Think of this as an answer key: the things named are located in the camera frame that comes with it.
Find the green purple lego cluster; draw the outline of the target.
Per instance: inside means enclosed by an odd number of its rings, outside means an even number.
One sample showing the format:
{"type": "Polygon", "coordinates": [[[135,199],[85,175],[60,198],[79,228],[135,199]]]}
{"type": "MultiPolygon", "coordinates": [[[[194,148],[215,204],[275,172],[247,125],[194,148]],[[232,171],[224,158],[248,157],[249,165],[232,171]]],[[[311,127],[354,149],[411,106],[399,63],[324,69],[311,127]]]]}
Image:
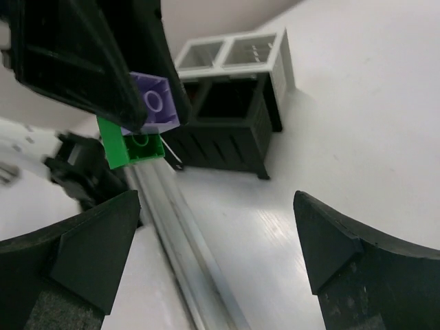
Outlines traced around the green purple lego cluster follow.
{"type": "Polygon", "coordinates": [[[110,169],[165,156],[159,134],[123,135],[122,128],[97,117],[100,137],[110,169]]]}

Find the aluminium front rail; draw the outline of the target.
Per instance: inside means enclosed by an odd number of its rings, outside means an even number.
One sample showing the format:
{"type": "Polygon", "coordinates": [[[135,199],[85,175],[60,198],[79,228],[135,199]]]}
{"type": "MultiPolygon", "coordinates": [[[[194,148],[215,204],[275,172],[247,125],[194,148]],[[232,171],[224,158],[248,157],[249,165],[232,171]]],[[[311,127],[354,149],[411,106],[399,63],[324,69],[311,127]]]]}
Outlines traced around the aluminium front rail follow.
{"type": "Polygon", "coordinates": [[[164,160],[130,166],[142,220],[153,222],[193,329],[249,329],[221,268],[164,160]]]}

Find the black two-compartment container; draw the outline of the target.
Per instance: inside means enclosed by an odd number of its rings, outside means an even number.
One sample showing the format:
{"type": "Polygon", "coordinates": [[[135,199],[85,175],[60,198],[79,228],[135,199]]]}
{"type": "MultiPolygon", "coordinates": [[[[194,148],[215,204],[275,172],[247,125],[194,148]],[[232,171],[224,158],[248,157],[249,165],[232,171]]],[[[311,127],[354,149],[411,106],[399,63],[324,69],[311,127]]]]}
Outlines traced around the black two-compartment container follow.
{"type": "Polygon", "coordinates": [[[270,75],[202,78],[184,88],[192,112],[187,124],[162,134],[166,161],[177,171],[190,166],[269,179],[265,157],[272,134],[283,129],[270,75]]]}

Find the purple square lego brick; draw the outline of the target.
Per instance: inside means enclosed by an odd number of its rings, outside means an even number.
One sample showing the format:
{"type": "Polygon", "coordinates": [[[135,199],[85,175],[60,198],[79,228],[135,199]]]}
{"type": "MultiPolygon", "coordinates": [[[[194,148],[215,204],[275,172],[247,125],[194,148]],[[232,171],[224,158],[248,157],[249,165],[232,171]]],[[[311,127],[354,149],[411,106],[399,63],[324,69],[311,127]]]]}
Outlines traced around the purple square lego brick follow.
{"type": "Polygon", "coordinates": [[[168,79],[134,71],[130,75],[139,89],[148,113],[140,133],[160,134],[177,128],[180,121],[168,79]]]}

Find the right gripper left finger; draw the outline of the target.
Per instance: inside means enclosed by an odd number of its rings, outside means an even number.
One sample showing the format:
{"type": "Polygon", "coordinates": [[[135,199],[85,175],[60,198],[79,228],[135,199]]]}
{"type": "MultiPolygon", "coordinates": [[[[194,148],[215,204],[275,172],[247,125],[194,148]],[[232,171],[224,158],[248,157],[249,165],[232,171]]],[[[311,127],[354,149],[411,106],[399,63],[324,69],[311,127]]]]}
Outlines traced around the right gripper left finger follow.
{"type": "Polygon", "coordinates": [[[100,329],[140,220],[128,190],[86,212],[1,242],[2,329],[100,329]]]}

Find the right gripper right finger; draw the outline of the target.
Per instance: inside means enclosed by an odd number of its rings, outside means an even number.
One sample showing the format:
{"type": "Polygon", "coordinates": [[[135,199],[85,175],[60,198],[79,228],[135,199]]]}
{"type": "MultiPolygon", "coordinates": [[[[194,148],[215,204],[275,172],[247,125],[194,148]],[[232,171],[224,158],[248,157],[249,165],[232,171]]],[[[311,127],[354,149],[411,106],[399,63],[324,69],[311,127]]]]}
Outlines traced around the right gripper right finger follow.
{"type": "Polygon", "coordinates": [[[294,195],[300,246],[326,329],[438,329],[439,251],[294,195]]]}

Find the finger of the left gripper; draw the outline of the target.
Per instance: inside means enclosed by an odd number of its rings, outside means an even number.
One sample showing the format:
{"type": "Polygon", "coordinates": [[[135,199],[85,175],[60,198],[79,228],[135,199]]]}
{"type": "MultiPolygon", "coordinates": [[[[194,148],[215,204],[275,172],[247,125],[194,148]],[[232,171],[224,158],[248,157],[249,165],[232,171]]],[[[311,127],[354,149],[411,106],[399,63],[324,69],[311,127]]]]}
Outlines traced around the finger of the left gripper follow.
{"type": "Polygon", "coordinates": [[[188,122],[192,106],[175,69],[164,33],[160,1],[129,2],[129,68],[134,72],[167,78],[181,125],[188,122]]]}
{"type": "Polygon", "coordinates": [[[28,89],[139,130],[146,107],[97,1],[9,1],[8,68],[28,89]]]}

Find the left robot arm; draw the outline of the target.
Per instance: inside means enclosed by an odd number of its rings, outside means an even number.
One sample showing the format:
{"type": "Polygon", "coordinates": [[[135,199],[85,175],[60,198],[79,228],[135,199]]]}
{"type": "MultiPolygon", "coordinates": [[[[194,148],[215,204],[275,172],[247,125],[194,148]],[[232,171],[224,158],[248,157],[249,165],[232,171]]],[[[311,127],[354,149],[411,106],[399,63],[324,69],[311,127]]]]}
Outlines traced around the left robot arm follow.
{"type": "Polygon", "coordinates": [[[94,114],[107,127],[100,139],[59,135],[56,154],[44,159],[50,180],[84,210],[126,190],[114,175],[123,164],[163,156],[149,118],[141,79],[169,84],[177,117],[192,107],[175,69],[159,1],[2,1],[10,28],[3,64],[16,80],[46,98],[94,114]]]}

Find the white two-compartment container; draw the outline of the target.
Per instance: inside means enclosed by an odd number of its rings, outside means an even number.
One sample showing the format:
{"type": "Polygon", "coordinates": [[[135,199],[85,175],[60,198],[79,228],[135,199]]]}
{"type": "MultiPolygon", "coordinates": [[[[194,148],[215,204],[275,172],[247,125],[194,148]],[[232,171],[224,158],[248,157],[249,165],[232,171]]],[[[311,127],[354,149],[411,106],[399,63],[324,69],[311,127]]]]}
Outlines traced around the white two-compartment container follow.
{"type": "Polygon", "coordinates": [[[193,38],[175,59],[181,80],[268,73],[278,106],[295,89],[287,30],[193,38]]]}

